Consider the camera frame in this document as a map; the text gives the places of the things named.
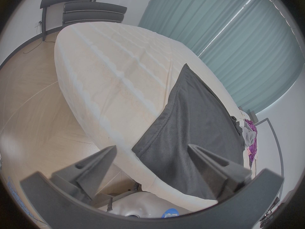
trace wall socket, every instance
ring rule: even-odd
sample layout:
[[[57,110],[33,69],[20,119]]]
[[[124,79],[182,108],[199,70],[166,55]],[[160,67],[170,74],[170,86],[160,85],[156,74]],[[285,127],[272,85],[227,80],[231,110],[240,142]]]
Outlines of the wall socket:
[[[35,23],[35,28],[41,24],[41,21]]]

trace teal curtain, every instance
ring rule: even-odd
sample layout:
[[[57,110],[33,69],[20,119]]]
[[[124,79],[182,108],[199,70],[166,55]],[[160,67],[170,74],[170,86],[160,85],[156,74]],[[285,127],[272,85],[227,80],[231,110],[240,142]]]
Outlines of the teal curtain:
[[[200,55],[248,0],[151,0],[139,26]],[[304,57],[269,0],[251,0],[200,55],[238,106],[258,113],[299,76]]]

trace gray cloth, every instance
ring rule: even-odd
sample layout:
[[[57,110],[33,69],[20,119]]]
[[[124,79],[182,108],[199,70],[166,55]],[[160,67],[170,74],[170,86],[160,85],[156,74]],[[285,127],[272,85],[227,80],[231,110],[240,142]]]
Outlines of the gray cloth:
[[[188,144],[243,165],[245,141],[236,118],[230,117],[218,97],[185,64],[163,112],[132,151],[173,188],[214,199],[187,153]]]
[[[244,121],[245,126],[242,128],[242,137],[245,140],[246,147],[251,146],[254,143],[254,138],[256,137],[256,132],[251,129],[249,124]]]

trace baseboard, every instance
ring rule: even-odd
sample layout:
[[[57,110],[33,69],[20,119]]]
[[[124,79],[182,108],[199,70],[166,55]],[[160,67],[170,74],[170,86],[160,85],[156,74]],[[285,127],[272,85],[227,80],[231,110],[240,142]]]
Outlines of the baseboard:
[[[62,29],[62,26],[50,29],[48,31],[46,31],[46,34],[52,34],[54,32],[58,32]],[[42,38],[42,33],[32,37],[31,39],[27,40],[26,42],[22,43],[19,47],[17,47],[9,56],[7,56],[7,58],[2,62],[2,64],[0,65],[0,70],[2,69],[2,67],[7,63],[7,61],[10,60],[11,57],[13,57],[17,52],[19,52],[22,48],[24,48],[25,46],[29,45],[30,43],[36,41],[37,39]]]

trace curtain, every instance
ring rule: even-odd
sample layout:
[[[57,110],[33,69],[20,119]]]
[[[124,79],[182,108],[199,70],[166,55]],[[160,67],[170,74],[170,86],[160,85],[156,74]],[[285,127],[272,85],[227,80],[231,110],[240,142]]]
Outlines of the curtain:
[[[248,0],[151,0],[140,27],[200,55]],[[246,112],[258,113],[293,84],[304,58],[269,0],[251,0],[200,55]]]

